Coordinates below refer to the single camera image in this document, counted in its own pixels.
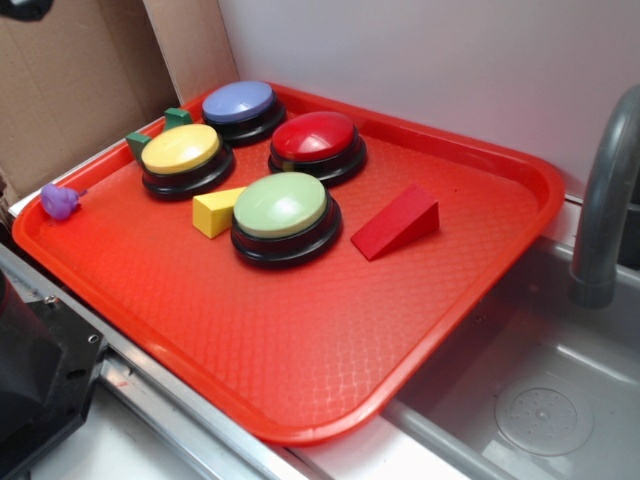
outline red tray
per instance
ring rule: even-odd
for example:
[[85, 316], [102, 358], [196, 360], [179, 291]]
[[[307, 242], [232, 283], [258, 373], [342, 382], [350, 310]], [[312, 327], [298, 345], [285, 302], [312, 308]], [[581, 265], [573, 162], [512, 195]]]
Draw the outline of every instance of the red tray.
[[[274, 86], [290, 116], [339, 111], [368, 163], [331, 189], [338, 243], [319, 259], [262, 271], [228, 232], [209, 240], [191, 201], [152, 199], [120, 143], [64, 181], [88, 189], [56, 222], [35, 199], [16, 242], [131, 340], [263, 440], [315, 443], [380, 411], [535, 240], [564, 198], [540, 159]], [[184, 108], [201, 119], [205, 96]], [[143, 133], [157, 135], [164, 120]], [[269, 174], [269, 142], [235, 150], [221, 189]], [[441, 227], [368, 262], [351, 236], [413, 183], [439, 201]]]

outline stainless steel sink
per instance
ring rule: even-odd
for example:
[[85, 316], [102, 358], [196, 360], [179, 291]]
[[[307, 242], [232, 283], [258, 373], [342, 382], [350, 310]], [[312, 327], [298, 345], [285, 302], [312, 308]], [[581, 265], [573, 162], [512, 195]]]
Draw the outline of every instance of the stainless steel sink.
[[587, 310], [570, 261], [540, 239], [384, 415], [471, 478], [640, 478], [640, 277]]

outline faucet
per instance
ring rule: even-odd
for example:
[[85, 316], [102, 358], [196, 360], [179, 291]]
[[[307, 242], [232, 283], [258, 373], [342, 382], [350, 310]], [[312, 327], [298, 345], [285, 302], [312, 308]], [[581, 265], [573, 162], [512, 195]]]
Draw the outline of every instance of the faucet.
[[616, 264], [640, 266], [640, 85], [616, 104], [596, 154], [571, 263], [570, 299], [585, 308], [613, 300]]

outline drain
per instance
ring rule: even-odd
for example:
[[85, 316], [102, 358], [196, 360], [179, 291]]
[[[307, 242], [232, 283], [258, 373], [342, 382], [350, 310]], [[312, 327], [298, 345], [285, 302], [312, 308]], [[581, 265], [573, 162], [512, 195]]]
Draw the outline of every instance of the drain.
[[580, 448], [593, 429], [585, 398], [550, 376], [509, 385], [496, 402], [496, 421], [516, 447], [535, 455], [564, 455]]

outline button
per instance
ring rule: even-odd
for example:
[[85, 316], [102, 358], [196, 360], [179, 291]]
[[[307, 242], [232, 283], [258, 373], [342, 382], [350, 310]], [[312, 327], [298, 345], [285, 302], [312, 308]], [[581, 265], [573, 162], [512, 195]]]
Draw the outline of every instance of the button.
[[202, 104], [203, 115], [217, 123], [233, 123], [262, 113], [274, 99], [264, 82], [230, 83], [209, 95]]
[[244, 233], [274, 239], [310, 227], [326, 206], [327, 195], [320, 181], [304, 173], [287, 172], [249, 185], [238, 198], [233, 214]]
[[182, 125], [162, 132], [142, 150], [145, 167], [157, 174], [181, 173], [209, 160], [220, 148], [216, 131], [208, 125]]
[[312, 112], [278, 127], [272, 145], [284, 159], [308, 162], [339, 154], [351, 144], [353, 137], [353, 122], [346, 115]]

